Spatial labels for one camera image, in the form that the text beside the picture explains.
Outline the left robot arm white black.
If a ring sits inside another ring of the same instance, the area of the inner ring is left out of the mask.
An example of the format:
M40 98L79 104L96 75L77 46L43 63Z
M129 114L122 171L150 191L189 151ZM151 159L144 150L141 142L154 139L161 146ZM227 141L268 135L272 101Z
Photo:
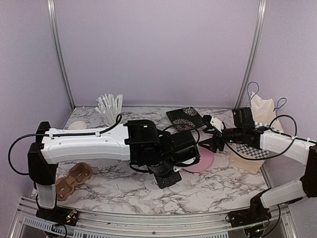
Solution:
M27 153L27 175L36 185L39 209L51 220L57 221L63 215L56 204L55 185L61 162L128 161L132 169L153 174L159 188L176 184L181 180L181 168L199 162L199 137L190 130L171 134L148 119L126 123L121 123L121 119L118 115L112 126L84 130L61 130L52 128L47 121L40 123Z

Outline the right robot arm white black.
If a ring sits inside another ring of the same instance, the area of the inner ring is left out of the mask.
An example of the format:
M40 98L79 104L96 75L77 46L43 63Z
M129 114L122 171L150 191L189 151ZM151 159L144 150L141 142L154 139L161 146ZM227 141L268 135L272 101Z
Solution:
M212 134L212 137L207 140L211 151L221 151L227 146L241 159L251 161L251 158L242 156L231 146L232 143L243 144L270 152L271 155L264 157L263 161L283 156L305 166L305 172L300 178L254 196L250 201L250 207L245 212L248 221L256 222L275 205L317 196L317 142L315 140L276 131L270 125L256 127L252 110L248 107L233 109L232 115L234 128L227 128L215 116L203 116L206 130Z

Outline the pink round plate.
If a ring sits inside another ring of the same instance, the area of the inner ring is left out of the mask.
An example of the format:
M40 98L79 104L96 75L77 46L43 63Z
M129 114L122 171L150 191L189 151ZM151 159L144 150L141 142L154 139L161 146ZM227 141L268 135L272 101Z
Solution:
M192 166L186 167L184 170L192 173L200 173L206 171L214 162L214 152L199 146L200 161Z

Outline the dark floral square plate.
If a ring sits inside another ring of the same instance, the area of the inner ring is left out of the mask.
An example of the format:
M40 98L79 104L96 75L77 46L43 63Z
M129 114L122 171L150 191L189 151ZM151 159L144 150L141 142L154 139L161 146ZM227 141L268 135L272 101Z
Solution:
M167 117L179 131L204 127L203 117L193 108L186 107L166 112Z

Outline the brown cardboard cup carrier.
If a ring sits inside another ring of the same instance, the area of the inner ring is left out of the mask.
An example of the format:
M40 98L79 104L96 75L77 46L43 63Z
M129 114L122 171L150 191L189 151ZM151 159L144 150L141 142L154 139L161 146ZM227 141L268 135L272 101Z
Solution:
M74 193L76 187L83 185L91 178L92 168L84 163L78 163L73 166L67 176L58 178L55 183L56 197L58 201L65 201Z

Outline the stack of white paper cups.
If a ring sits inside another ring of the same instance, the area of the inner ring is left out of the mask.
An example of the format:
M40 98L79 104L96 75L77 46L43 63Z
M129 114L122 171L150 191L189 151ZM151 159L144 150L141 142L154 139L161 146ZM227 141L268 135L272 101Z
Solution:
M86 128L87 124L84 121L75 121L68 127L69 130L83 130Z

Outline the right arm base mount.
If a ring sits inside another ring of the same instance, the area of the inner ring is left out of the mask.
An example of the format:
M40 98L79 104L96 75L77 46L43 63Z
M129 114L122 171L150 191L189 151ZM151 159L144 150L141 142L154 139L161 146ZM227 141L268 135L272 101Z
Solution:
M232 228L235 228L269 221L271 218L272 216L268 209L265 209L263 213L253 213L250 209L242 209L229 212L226 215L225 220L231 224Z

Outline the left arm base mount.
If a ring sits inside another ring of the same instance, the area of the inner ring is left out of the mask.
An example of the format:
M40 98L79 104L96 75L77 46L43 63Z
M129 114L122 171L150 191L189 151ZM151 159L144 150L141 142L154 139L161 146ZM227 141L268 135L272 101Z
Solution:
M62 223L64 225L76 226L79 211L76 209L68 209L63 207L55 207L54 209L39 208L36 216L52 222Z

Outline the aluminium front rail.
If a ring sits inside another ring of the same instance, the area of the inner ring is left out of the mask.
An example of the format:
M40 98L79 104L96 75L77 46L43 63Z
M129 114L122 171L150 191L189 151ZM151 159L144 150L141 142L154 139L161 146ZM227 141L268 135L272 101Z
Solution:
M269 221L232 227L225 212L185 215L115 214L78 210L75 226L54 226L36 217L34 199L22 197L8 237L44 238L249 238L263 232L265 238L296 238L298 234L287 206L271 210Z

